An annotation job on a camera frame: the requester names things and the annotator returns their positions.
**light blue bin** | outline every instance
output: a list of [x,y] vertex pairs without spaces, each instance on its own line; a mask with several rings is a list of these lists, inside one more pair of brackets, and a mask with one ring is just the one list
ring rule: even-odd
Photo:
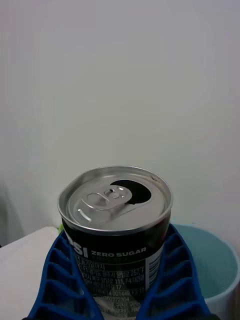
[[210,311],[221,320],[239,320],[240,260],[234,249],[203,229],[183,224],[174,226],[191,250],[201,292]]

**white surface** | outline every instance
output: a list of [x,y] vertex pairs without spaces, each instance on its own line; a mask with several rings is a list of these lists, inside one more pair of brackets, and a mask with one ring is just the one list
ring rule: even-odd
[[238,0],[1,0],[0,244],[57,226],[68,183],[122,164],[169,183],[175,222],[240,252],[239,12]]
[[46,256],[58,230],[45,227],[0,249],[0,314],[4,320],[29,315],[39,292]]

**aluminum can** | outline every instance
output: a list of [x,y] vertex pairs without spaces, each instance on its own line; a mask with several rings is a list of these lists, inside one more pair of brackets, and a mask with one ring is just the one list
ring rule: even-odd
[[135,319],[157,276],[173,194],[130,166],[87,171],[58,198],[79,271],[105,319]]

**pepsi zero sugar can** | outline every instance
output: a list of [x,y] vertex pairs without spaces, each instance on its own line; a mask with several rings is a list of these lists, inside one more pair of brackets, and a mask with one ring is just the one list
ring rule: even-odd
[[154,283],[173,195],[147,170],[108,166],[83,173],[58,209],[87,288],[105,319],[134,319]]

